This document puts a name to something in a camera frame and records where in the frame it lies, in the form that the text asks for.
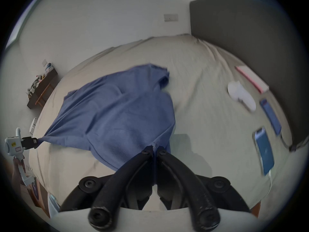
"smartphone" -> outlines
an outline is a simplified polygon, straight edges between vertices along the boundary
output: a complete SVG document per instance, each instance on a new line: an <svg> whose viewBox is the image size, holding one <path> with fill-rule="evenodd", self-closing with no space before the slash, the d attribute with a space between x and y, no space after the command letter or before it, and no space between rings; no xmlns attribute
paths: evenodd
<svg viewBox="0 0 309 232"><path fill-rule="evenodd" d="M262 173L263 175L267 175L273 168L275 161L265 128L262 127L255 131L253 133L253 139L260 155Z"/></svg>
<svg viewBox="0 0 309 232"><path fill-rule="evenodd" d="M260 101L260 105L263 108L264 112L266 113L266 116L268 117L275 133L276 136L278 136L281 132L281 124L275 114L275 112L273 111L272 107L270 106L270 104L268 103L268 101L266 99L262 99Z"/></svg>

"dark gray headboard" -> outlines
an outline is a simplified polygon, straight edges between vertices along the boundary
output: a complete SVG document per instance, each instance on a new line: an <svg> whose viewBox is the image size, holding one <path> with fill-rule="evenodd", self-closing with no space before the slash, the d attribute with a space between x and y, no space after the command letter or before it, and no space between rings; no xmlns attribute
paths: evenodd
<svg viewBox="0 0 309 232"><path fill-rule="evenodd" d="M288 118L293 144L309 133L309 61L290 19L257 0L190 3L191 33L240 58L270 87Z"/></svg>

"wall outlet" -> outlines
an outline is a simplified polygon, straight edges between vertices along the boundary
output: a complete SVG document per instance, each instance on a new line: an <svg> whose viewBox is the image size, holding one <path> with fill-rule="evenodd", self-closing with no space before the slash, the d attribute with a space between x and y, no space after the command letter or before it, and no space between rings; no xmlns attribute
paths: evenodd
<svg viewBox="0 0 309 232"><path fill-rule="evenodd" d="M164 21L178 21L178 14L164 14Z"/></svg>
<svg viewBox="0 0 309 232"><path fill-rule="evenodd" d="M42 64L43 64L43 66L45 66L45 65L47 64L46 59L45 59L45 60L43 60Z"/></svg>

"beige bedsheet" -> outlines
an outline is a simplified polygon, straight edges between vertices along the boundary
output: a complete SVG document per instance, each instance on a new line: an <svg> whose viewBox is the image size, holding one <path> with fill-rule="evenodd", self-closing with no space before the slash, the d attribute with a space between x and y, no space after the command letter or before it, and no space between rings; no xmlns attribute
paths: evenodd
<svg viewBox="0 0 309 232"><path fill-rule="evenodd" d="M224 176L252 208L268 192L269 180L261 163L252 133L265 126L275 159L272 178L284 166L285 149L259 105L267 98L282 124L282 134L291 143L286 117L270 91L261 95L234 66L243 65L230 53L190 35L150 38L108 49L73 68L57 85L38 119L33 136L44 135L56 118L63 98L94 79L134 65L153 63L167 67L176 128L170 139L172 154L199 175ZM226 87L239 80L253 96L257 110L250 113L234 102ZM105 176L114 171L90 152L44 142L31 149L29 164L46 190L60 204L85 176Z"/></svg>

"blue towel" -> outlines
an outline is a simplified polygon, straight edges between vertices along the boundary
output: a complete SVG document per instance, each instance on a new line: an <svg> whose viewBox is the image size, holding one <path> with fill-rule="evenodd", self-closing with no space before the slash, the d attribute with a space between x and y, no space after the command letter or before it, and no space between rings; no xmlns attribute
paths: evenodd
<svg viewBox="0 0 309 232"><path fill-rule="evenodd" d="M114 170L148 145L170 152L175 115L171 97L161 91L168 78L167 69L147 64L69 92L39 144L90 150Z"/></svg>

